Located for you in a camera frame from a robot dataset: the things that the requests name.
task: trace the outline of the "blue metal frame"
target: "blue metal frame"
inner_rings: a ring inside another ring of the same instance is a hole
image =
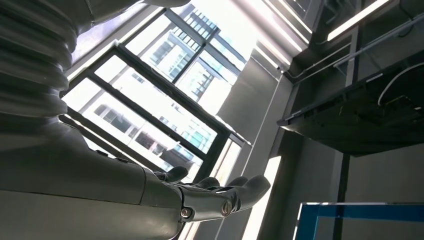
[[[319,217],[424,222],[424,203],[302,203],[294,240],[315,240]]]

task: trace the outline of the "cable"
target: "cable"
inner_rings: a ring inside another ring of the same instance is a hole
[[[402,6],[402,0],[399,0],[399,9],[409,18],[409,20],[414,20],[414,18],[412,17],[412,15]],[[399,38],[404,38],[406,37],[408,34],[410,34],[410,32],[412,31],[412,29],[414,28],[414,25],[412,25],[405,34],[399,34],[397,35]]]
[[[404,38],[406,37],[408,34],[410,34],[410,32],[412,31],[412,29],[414,28],[414,25],[412,25],[404,34],[400,34],[397,35],[398,38]]]
[[[405,69],[405,70],[403,70],[403,71],[401,71],[398,75],[396,75],[388,84],[387,84],[387,86],[385,87],[385,89],[383,90],[383,92],[381,93],[381,95],[380,95],[380,97],[378,98],[378,102],[377,102],[377,104],[379,105],[379,106],[381,106],[381,101],[382,101],[382,98],[383,98],[383,95],[387,92],[387,90],[390,88],[390,86],[400,77],[400,76],[402,76],[404,73],[406,73],[406,72],[409,72],[410,70],[412,70],[412,69],[415,69],[415,68],[417,68],[417,67],[420,67],[420,66],[424,66],[424,62],[421,62],[421,63],[418,63],[418,64],[416,64],[416,65],[413,65],[413,66],[410,66],[410,67],[408,67],[407,69]]]

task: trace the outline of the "window frame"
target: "window frame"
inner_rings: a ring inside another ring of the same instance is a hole
[[[143,62],[139,56],[133,54],[129,51],[125,46],[130,41],[132,41],[138,34],[140,34],[143,30],[145,30],[150,24],[152,24],[159,17],[165,15],[172,24],[176,27],[180,28],[182,32],[186,33],[191,39],[197,42],[200,47],[197,51],[194,52],[194,55],[190,58],[188,63],[183,67],[180,73],[175,77],[175,79],[170,82],[165,77],[161,76],[160,73],[152,69],[147,63]],[[196,183],[201,179],[208,177],[222,150],[225,147],[225,144],[229,138],[237,139],[237,144],[243,146],[245,141],[237,136],[235,132],[229,130],[224,124],[218,121],[214,116],[207,113],[197,102],[192,100],[189,96],[187,96],[184,92],[182,92],[175,83],[177,83],[182,76],[191,68],[191,66],[197,61],[200,60],[200,54],[203,51],[207,51],[212,57],[214,57],[220,64],[222,64],[225,68],[233,72],[236,76],[240,74],[240,70],[236,68],[234,64],[232,64],[222,53],[220,53],[214,46],[210,44],[210,41],[218,36],[220,30],[218,27],[214,29],[214,31],[209,35],[207,39],[203,38],[201,34],[195,31],[188,23],[186,23],[179,15],[174,13],[169,8],[164,8],[151,20],[149,20],[145,25],[143,25],[140,29],[135,31],[133,35],[131,35],[125,42],[119,45],[112,46],[106,53],[104,53],[100,58],[98,58],[94,63],[92,63],[89,67],[87,67],[84,71],[82,71],[79,75],[77,75],[69,85],[69,89],[60,94],[61,98],[64,97],[67,93],[72,91],[74,87],[76,87],[79,83],[81,83],[85,79],[89,79],[97,86],[99,86],[104,92],[110,94],[112,97],[116,98],[130,110],[138,114],[140,117],[144,118],[147,122],[158,128],[164,134],[171,137],[173,140],[180,142],[181,146],[190,151],[195,156],[199,157],[203,163],[198,170],[196,177],[193,182]],[[159,119],[152,116],[148,111],[143,109],[140,105],[133,102],[131,99],[126,97],[123,93],[118,91],[112,86],[112,82],[106,82],[101,77],[95,74],[95,71],[99,69],[104,63],[106,63],[113,56],[117,56],[124,63],[127,64],[126,68],[133,68],[135,72],[137,72],[140,76],[143,76],[147,81],[150,81],[153,86],[166,95],[168,95],[171,99],[173,99],[177,104],[181,107],[185,108],[188,112],[190,112],[194,117],[198,118],[201,122],[205,123],[209,128],[217,133],[214,141],[211,143],[210,148],[207,153],[202,152],[199,148],[195,147],[188,140],[183,138],[181,135],[176,133],[172,126],[168,126],[168,124],[164,124]],[[124,143],[120,142],[117,138],[105,132],[96,124],[86,119],[80,113],[74,111],[70,107],[68,107],[68,117],[60,116],[61,121],[66,122],[67,124],[79,129],[84,136],[98,144],[102,142],[99,138],[90,133],[90,131],[94,132],[104,140],[111,143],[113,146],[122,150],[124,153],[128,154],[142,165],[151,169],[152,171],[161,171],[161,169],[150,162],[148,159],[135,152],[130,147],[126,146]],[[84,127],[81,127],[75,121],[81,123]],[[99,145],[107,151],[110,151],[111,154],[115,156],[122,156],[122,154],[118,154],[116,149],[113,149],[108,144]]]

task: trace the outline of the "screw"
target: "screw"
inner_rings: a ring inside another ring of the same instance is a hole
[[[231,210],[233,210],[233,204],[229,200],[225,201],[222,205],[222,216],[227,217],[228,215],[230,215]]]
[[[192,214],[192,211],[188,208],[183,208],[181,210],[181,217],[188,219],[190,217],[190,215]]]

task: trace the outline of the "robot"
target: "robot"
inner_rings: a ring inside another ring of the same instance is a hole
[[[108,158],[59,122],[78,35],[137,2],[0,0],[0,239],[171,239],[183,223],[248,209],[270,188],[263,176],[177,184],[184,168],[153,173]]]

